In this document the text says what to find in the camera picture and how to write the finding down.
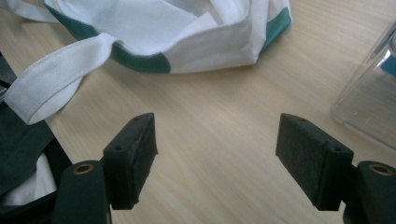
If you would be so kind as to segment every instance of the canvas bag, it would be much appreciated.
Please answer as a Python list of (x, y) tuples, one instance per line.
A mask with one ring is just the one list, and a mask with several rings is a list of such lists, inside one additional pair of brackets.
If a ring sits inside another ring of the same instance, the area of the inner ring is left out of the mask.
[(80, 41), (32, 64), (9, 88), (5, 101), (28, 124), (66, 105), (82, 77), (108, 58), (150, 73), (201, 72), (254, 64), (292, 22), (289, 0), (43, 3)]

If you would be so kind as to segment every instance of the clear plastic container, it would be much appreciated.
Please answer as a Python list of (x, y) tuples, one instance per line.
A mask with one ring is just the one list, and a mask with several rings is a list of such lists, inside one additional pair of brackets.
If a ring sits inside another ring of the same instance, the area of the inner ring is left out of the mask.
[(349, 82), (332, 114), (396, 149), (396, 22)]

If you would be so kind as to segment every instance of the bag strap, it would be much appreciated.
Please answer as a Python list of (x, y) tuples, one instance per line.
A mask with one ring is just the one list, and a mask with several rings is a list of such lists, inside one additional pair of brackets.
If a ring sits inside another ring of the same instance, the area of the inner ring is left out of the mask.
[(58, 22), (45, 7), (38, 7), (22, 0), (0, 0), (0, 7), (28, 20)]
[(46, 119), (67, 104), (86, 74), (105, 63), (118, 41), (102, 33), (52, 52), (14, 81), (5, 102), (27, 124)]

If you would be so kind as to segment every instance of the wooden table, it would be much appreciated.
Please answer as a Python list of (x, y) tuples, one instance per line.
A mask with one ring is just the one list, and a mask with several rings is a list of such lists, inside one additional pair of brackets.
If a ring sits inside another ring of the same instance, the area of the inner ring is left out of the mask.
[[(280, 113), (311, 120), (359, 161), (396, 166), (396, 151), (334, 121), (332, 105), (394, 20), (394, 0), (291, 1), (294, 24), (252, 66), (141, 74), (113, 61), (83, 79), (47, 123), (73, 162), (98, 160), (134, 116), (154, 112), (151, 173), (114, 223), (342, 223), (314, 208), (275, 155)], [(16, 74), (75, 39), (60, 24), (0, 10), (0, 50)]]

